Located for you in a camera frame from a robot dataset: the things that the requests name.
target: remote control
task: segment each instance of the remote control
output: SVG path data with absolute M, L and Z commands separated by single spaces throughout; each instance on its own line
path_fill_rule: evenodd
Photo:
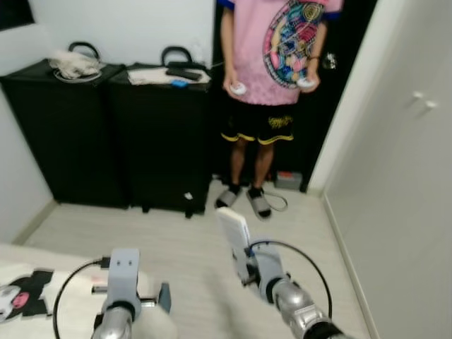
M 193 80 L 193 81 L 199 81 L 199 79 L 202 78 L 202 75 L 199 73 L 194 72 L 187 72 L 183 69 L 168 69 L 166 71 L 167 76 L 179 76 L 181 78 Z
M 233 92 L 235 95 L 243 95 L 246 93 L 246 86 L 243 83 L 238 83 L 237 87 L 230 86 L 231 92 Z
M 297 81 L 297 86 L 303 90 L 308 90 L 316 85 L 315 81 L 309 81 L 307 78 L 301 78 Z

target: white door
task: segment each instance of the white door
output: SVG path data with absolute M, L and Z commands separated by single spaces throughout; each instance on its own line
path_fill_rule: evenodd
M 409 2 L 326 197 L 380 337 L 452 338 L 451 2 Z

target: floor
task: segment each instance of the floor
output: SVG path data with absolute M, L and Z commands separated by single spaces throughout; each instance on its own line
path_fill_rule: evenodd
M 311 255 L 330 285 L 336 325 L 356 339 L 369 338 L 320 200 L 295 191 L 267 189 L 282 194 L 289 209 L 261 222 L 242 195 L 234 209 L 247 218 L 251 236 L 283 240 Z M 138 208 L 58 206 L 26 245 L 93 258 L 116 247 L 138 247 L 141 270 L 170 283 L 172 317 L 181 339 L 292 338 L 278 312 L 242 288 L 236 279 L 230 250 L 213 210 L 213 201 L 222 190 L 220 182 L 213 182 L 206 214 L 191 220 L 163 210 L 145 215 Z M 314 269 L 296 254 L 284 249 L 280 253 L 285 269 L 310 291 L 319 306 L 327 309 L 323 285 Z

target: black shorts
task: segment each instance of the black shorts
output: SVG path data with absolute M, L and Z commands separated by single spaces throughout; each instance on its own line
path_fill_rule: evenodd
M 277 140 L 293 140 L 292 125 L 296 105 L 251 105 L 230 99 L 221 136 L 228 141 L 243 138 L 269 145 Z

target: knee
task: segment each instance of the knee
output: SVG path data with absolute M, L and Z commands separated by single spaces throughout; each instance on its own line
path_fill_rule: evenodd
M 271 153 L 275 149 L 274 143 L 269 143 L 268 145 L 261 145 L 260 151 L 262 153 Z
M 243 138 L 239 138 L 239 140 L 236 141 L 234 147 L 239 150 L 244 150 L 247 145 L 248 145 L 247 140 L 245 140 Z

